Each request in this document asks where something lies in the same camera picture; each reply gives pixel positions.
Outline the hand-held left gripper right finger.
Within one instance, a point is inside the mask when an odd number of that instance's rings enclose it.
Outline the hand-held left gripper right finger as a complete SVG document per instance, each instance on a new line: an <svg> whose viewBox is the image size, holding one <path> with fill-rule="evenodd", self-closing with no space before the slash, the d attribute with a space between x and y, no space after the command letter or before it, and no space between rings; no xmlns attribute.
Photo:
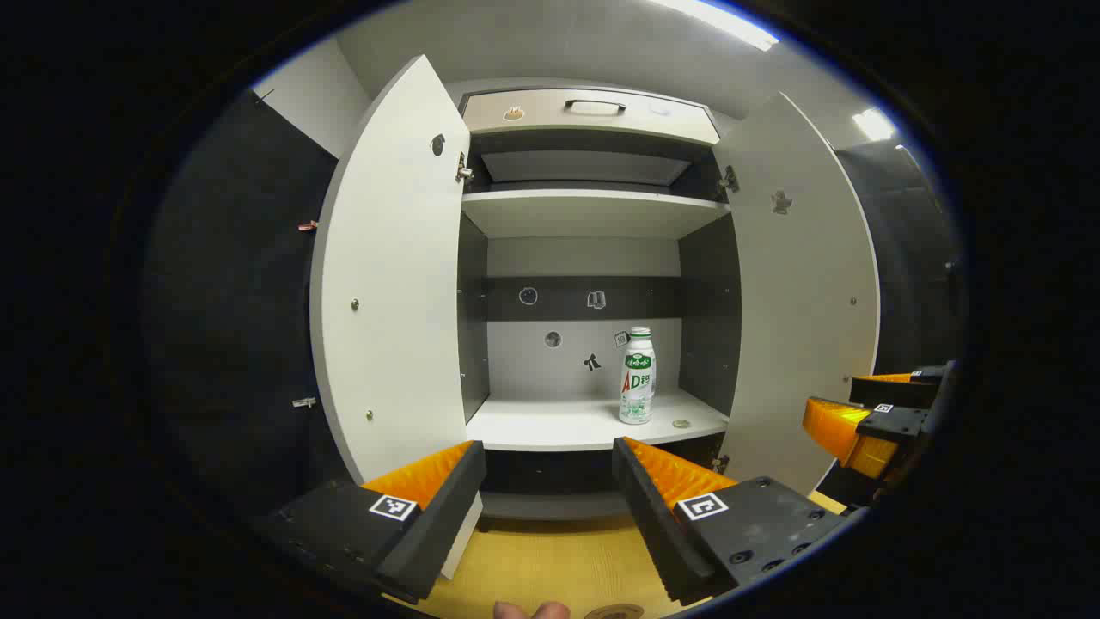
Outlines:
<svg viewBox="0 0 1100 619"><path fill-rule="evenodd" d="M730 480L632 438L614 440L612 474L682 606L769 579L850 522L767 475Z"/></svg>

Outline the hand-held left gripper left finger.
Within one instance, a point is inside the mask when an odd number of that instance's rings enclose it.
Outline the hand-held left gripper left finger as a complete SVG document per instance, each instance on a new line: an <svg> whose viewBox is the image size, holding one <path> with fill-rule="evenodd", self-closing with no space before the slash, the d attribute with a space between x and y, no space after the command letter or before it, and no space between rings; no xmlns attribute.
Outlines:
<svg viewBox="0 0 1100 619"><path fill-rule="evenodd" d="M483 444L465 440L364 485L327 483L260 517L256 529L341 589L420 603L485 474Z"/></svg>

